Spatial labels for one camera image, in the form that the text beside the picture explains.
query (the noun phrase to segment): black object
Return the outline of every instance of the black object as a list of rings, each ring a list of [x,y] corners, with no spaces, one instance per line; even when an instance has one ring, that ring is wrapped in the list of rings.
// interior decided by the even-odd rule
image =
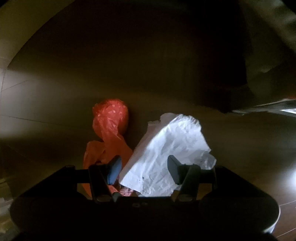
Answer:
[[[19,240],[91,240],[118,232],[138,240],[276,240],[269,233],[279,206],[268,194],[224,167],[204,171],[180,165],[172,156],[168,166],[183,183],[176,202],[170,197],[115,198],[106,189],[104,165],[63,167],[12,203],[11,218],[22,231]],[[213,190],[197,201],[203,181]],[[90,183],[93,200],[77,192],[77,183]]]

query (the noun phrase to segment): red plastic bag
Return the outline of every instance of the red plastic bag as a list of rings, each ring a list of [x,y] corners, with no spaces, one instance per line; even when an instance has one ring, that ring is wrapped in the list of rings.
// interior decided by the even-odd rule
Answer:
[[[133,154],[122,136],[128,126],[128,108],[119,99],[108,99],[93,107],[93,115],[93,129],[104,142],[87,143],[83,169],[88,169],[92,164],[107,164],[116,155],[121,156],[124,167]],[[90,185],[84,183],[82,186],[91,196]],[[112,193],[117,191],[113,186],[109,186],[109,189]]]

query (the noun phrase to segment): white plastic bag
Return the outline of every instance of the white plastic bag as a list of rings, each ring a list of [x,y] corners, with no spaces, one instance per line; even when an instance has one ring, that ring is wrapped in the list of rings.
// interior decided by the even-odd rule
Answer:
[[[216,163],[210,151],[198,120],[165,113],[160,121],[148,122],[146,134],[119,174],[119,183],[144,196],[170,196],[178,185],[168,171],[168,156],[209,170]]]

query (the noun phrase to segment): crumpled white paper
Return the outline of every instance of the crumpled white paper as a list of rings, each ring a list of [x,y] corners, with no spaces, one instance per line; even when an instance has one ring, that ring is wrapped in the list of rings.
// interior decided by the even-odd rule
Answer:
[[[147,197],[170,196],[178,185],[168,171],[168,156],[209,170],[216,163],[210,151],[198,120],[165,113],[160,121],[148,122],[146,134],[119,174],[119,183]]]

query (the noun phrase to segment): wooden floor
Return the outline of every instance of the wooden floor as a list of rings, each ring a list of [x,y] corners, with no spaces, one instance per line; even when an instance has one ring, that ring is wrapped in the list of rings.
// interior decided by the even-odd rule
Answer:
[[[64,165],[81,168],[87,142],[97,139],[92,106],[120,98],[130,110],[131,148],[163,113],[197,118],[217,164],[272,195],[281,206],[274,235],[294,241],[296,118],[215,110],[226,103],[210,87],[244,74],[227,75],[234,61],[191,20],[161,8],[76,1],[45,24],[1,74],[1,158],[12,195]]]

